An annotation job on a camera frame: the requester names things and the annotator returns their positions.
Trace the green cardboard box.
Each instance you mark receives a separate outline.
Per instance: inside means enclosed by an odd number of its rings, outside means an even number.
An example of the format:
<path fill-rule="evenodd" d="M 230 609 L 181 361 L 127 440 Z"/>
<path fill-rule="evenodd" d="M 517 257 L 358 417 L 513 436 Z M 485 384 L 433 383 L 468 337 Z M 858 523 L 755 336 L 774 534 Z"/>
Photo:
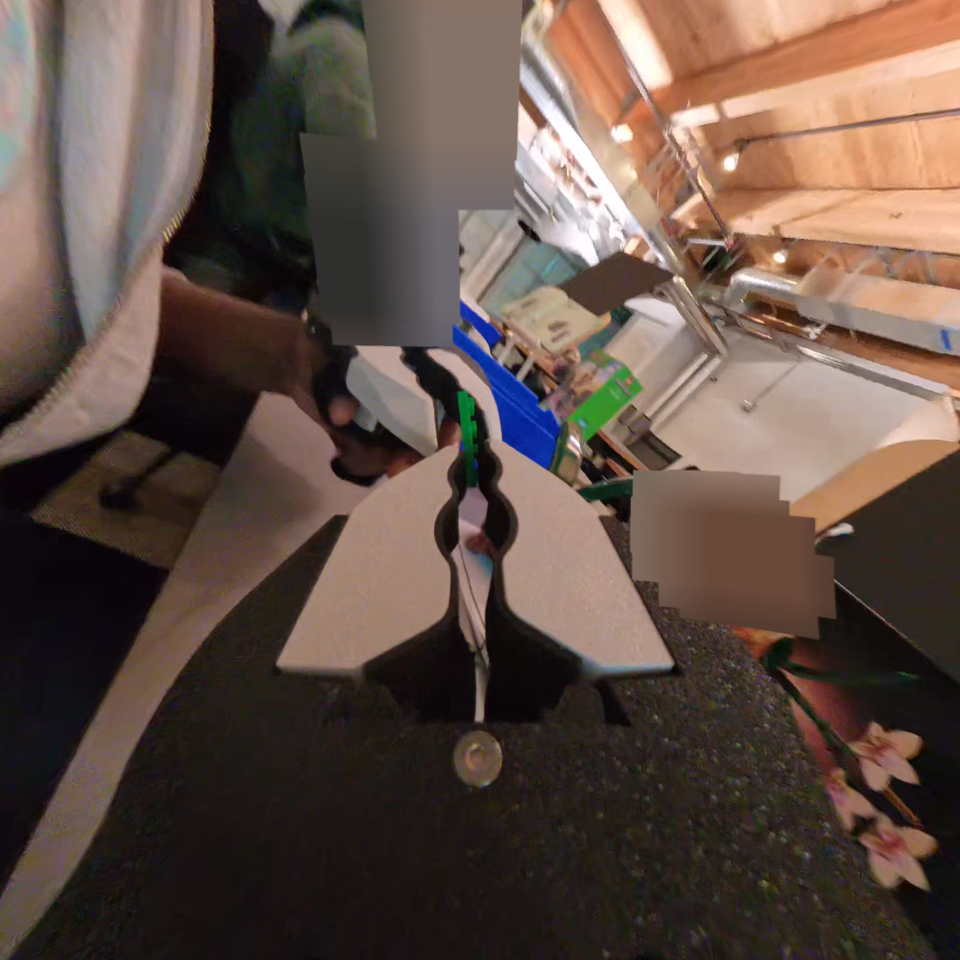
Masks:
<path fill-rule="evenodd" d="M 587 442 L 642 392 L 640 379 L 628 366 L 604 351 L 595 351 L 574 375 L 566 422 Z"/>

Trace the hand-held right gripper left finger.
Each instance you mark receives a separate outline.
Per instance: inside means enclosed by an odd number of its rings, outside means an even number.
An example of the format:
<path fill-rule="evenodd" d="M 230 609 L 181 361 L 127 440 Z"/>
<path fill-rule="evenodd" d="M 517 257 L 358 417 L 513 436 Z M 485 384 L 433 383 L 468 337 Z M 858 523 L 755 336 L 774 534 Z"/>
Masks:
<path fill-rule="evenodd" d="M 461 451 L 444 447 L 342 523 L 276 662 L 285 674 L 382 687 L 403 711 L 473 722 L 475 654 L 460 624 Z"/>

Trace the black orchid print box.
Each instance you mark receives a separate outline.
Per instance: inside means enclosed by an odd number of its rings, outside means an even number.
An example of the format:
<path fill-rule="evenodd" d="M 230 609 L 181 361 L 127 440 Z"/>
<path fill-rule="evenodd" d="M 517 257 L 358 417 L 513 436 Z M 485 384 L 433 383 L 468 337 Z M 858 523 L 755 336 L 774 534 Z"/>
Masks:
<path fill-rule="evenodd" d="M 958 690 L 894 638 L 734 627 L 788 698 L 841 827 L 905 907 L 958 912 Z"/>

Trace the black divider panel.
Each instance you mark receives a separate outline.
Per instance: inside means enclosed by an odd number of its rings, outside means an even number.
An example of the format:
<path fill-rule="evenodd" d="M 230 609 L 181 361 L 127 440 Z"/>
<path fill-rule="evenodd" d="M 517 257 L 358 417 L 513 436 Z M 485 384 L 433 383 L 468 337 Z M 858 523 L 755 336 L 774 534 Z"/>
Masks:
<path fill-rule="evenodd" d="M 821 540 L 846 594 L 959 680 L 959 454 L 953 452 Z"/>

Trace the person's dark shirt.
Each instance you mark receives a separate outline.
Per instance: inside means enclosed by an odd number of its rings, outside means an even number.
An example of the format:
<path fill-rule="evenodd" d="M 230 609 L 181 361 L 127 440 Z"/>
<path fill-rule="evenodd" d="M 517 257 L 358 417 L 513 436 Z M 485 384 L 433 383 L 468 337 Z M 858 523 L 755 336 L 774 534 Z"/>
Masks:
<path fill-rule="evenodd" d="M 373 140 L 359 1 L 217 1 L 211 129 L 165 263 L 188 280 L 300 314 L 315 286 L 302 135 Z"/>

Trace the person's beige zip jacket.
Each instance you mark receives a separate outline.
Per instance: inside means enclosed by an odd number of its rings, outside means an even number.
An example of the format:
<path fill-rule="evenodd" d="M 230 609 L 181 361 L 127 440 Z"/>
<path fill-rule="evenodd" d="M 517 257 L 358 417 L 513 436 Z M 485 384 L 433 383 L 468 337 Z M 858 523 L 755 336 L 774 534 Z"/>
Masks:
<path fill-rule="evenodd" d="M 213 2 L 2 2 L 1 466 L 123 426 L 205 165 Z"/>

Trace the metal air duct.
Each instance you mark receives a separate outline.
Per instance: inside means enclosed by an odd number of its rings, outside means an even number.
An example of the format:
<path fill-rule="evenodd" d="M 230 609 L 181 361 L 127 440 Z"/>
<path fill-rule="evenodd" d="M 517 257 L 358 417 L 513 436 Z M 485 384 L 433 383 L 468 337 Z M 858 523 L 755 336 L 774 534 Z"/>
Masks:
<path fill-rule="evenodd" d="M 723 304 L 781 304 L 811 321 L 942 355 L 959 355 L 959 292 L 924 283 L 817 268 L 802 277 L 738 270 Z"/>

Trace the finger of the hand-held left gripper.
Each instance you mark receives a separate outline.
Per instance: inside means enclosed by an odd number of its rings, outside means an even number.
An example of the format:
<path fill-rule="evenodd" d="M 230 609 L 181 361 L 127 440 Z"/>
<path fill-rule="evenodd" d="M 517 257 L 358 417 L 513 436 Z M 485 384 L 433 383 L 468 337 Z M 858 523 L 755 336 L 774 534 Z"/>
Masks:
<path fill-rule="evenodd" d="M 353 423 L 360 429 L 382 427 L 423 457 L 438 450 L 435 402 L 400 349 L 357 349 L 346 368 L 346 390 L 357 402 Z"/>
<path fill-rule="evenodd" d="M 456 438 L 460 426 L 457 392 L 475 402 L 479 439 L 500 439 L 497 402 L 485 371 L 461 348 L 410 348 L 409 450 L 436 452 Z"/>

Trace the person's left forearm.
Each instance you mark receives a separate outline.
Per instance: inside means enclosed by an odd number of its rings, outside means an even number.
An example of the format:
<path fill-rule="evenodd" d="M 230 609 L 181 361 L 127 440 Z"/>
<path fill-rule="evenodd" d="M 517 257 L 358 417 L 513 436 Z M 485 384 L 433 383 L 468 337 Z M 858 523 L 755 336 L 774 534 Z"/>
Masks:
<path fill-rule="evenodd" d="M 237 390 L 287 397 L 318 419 L 312 390 L 316 347 L 305 317 L 162 269 L 158 357 Z"/>

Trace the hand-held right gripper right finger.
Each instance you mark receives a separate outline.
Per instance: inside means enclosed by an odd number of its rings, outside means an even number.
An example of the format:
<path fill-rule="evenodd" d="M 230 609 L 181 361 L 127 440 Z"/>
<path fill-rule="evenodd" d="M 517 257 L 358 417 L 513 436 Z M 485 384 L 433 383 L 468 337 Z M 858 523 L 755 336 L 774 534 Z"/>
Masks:
<path fill-rule="evenodd" d="M 503 440 L 484 452 L 487 722 L 541 722 L 568 688 L 677 667 L 599 515 Z"/>

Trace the bright green toy brick plate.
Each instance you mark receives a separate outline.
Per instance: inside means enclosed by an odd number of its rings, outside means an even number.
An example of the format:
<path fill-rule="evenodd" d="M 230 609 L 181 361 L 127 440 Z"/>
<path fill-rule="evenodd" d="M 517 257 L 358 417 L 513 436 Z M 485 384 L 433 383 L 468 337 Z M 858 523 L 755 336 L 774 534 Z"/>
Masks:
<path fill-rule="evenodd" d="M 478 487 L 478 422 L 476 401 L 465 390 L 457 393 L 461 428 L 461 450 L 464 483 L 467 488 Z"/>

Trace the blue plastic bin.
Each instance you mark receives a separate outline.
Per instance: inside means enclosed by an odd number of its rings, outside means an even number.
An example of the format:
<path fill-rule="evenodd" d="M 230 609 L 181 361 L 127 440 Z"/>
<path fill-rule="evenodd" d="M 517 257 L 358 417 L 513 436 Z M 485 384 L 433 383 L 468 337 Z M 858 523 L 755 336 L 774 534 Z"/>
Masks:
<path fill-rule="evenodd" d="M 561 425 L 557 416 L 490 352 L 498 330 L 461 300 L 460 321 L 454 326 L 453 344 L 485 378 L 499 417 L 502 440 L 539 466 L 553 465 Z"/>

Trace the person's left hand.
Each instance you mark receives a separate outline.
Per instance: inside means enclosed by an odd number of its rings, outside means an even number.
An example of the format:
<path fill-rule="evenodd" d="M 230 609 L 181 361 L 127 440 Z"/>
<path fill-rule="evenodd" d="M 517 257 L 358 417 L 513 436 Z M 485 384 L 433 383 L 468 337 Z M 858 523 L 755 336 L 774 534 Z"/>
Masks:
<path fill-rule="evenodd" d="M 333 443 L 330 466 L 335 476 L 370 488 L 424 460 L 424 453 L 395 436 L 349 387 L 359 348 L 335 344 L 329 327 L 318 318 L 304 315 L 302 321 L 294 347 L 294 397 Z"/>

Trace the tan curved board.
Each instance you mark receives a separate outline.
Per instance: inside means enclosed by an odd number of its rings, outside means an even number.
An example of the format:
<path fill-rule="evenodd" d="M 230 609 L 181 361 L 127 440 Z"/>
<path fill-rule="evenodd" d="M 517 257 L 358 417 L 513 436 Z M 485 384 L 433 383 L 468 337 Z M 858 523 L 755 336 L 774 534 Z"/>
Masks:
<path fill-rule="evenodd" d="M 872 450 L 794 500 L 789 514 L 811 519 L 815 533 L 823 534 L 958 450 L 958 441 L 932 438 L 903 440 Z"/>

